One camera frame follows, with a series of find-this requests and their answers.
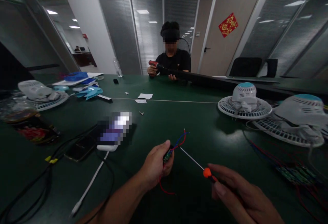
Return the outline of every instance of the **black t-shirt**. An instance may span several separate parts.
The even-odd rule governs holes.
[[[191,71],[191,58],[189,53],[185,50],[178,49],[172,57],[168,57],[164,52],[157,57],[156,62],[167,69]],[[167,75],[167,73],[161,71],[161,75]]]

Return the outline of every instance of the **screwdriver shaft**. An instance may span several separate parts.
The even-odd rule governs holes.
[[[186,153],[187,154],[187,156],[188,157],[190,157],[198,166],[200,166],[196,161],[195,161],[195,159],[193,159],[184,149],[182,149],[181,147],[180,147],[180,149],[184,152],[184,153]]]

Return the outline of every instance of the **blue fan cap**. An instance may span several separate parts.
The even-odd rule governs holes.
[[[295,97],[308,99],[308,100],[314,100],[314,101],[321,101],[321,98],[311,95],[311,94],[297,94],[297,95],[295,95]]]
[[[254,85],[250,82],[243,82],[243,83],[239,83],[238,86],[239,87],[252,87]]]

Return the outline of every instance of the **person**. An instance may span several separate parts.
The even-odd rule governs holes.
[[[160,176],[167,176],[171,172],[174,152],[163,166],[163,156],[169,147],[169,140],[155,146],[146,157],[141,169],[110,197],[103,210],[89,223],[129,223],[142,197],[159,183]],[[284,224],[278,211],[259,187],[250,184],[237,172],[224,166],[208,164],[208,167],[213,172],[219,173],[222,180],[240,193],[243,204],[224,185],[219,182],[212,185],[212,198],[221,200],[239,224]],[[80,219],[77,224],[86,223],[102,204]]]
[[[191,71],[191,58],[187,51],[178,49],[180,27],[177,22],[166,22],[162,26],[161,36],[165,42],[165,52],[159,55],[156,62],[167,69],[180,70],[185,72]],[[149,75],[154,76],[159,73],[155,66],[147,68]],[[177,80],[175,75],[168,75],[170,80]]]

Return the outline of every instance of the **electric fan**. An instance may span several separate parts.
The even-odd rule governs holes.
[[[68,99],[65,92],[56,92],[39,81],[29,80],[18,83],[19,90],[24,93],[37,111],[48,110],[64,103]]]
[[[309,94],[285,99],[273,113],[252,123],[263,132],[287,143],[319,147],[328,134],[328,116],[322,100]]]
[[[219,101],[218,108],[226,115],[247,120],[262,119],[272,112],[268,102],[256,97],[256,87],[250,82],[238,84],[232,96]]]

